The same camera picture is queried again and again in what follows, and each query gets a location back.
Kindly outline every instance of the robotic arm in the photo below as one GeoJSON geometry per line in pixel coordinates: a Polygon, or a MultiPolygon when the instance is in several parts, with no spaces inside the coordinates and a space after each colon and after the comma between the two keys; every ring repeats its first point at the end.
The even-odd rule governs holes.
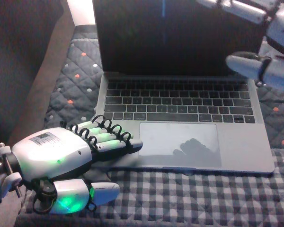
{"type": "Polygon", "coordinates": [[[275,54],[258,56],[256,53],[236,52],[226,58],[226,63],[245,77],[284,90],[284,0],[250,0],[253,6],[238,0],[197,2],[267,27],[267,43],[263,45],[269,46],[275,54]]]}
{"type": "Polygon", "coordinates": [[[0,144],[0,203],[8,191],[21,197],[19,184],[36,191],[36,213],[67,214],[114,200],[119,185],[81,178],[98,161],[112,160],[142,148],[120,125],[109,119],[39,131],[11,149],[0,144]]]}

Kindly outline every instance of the space bar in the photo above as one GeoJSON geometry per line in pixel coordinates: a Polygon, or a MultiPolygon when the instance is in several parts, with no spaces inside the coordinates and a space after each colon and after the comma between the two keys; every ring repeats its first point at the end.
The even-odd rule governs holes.
{"type": "Polygon", "coordinates": [[[148,113],[148,121],[171,121],[171,122],[197,122],[197,114],[187,113],[148,113]]]}

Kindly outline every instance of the dark wall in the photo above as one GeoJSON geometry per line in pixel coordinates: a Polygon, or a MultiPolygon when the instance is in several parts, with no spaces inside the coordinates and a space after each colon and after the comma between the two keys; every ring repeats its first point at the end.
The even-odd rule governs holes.
{"type": "Polygon", "coordinates": [[[62,14],[59,0],[0,0],[0,142],[18,120],[62,14]]]}

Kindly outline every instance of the laptop keyboard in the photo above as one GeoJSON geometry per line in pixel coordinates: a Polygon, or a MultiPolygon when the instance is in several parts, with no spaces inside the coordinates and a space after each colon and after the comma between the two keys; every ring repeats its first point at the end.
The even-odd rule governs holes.
{"type": "Polygon", "coordinates": [[[104,116],[126,121],[255,123],[246,81],[112,80],[104,116]]]}

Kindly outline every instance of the open laptop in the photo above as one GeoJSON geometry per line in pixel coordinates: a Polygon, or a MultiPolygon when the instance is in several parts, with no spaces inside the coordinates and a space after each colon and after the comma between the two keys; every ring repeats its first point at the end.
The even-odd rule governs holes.
{"type": "Polygon", "coordinates": [[[253,80],[227,55],[258,52],[264,28],[193,0],[93,0],[104,75],[96,114],[143,148],[113,166],[270,173],[253,80]]]}

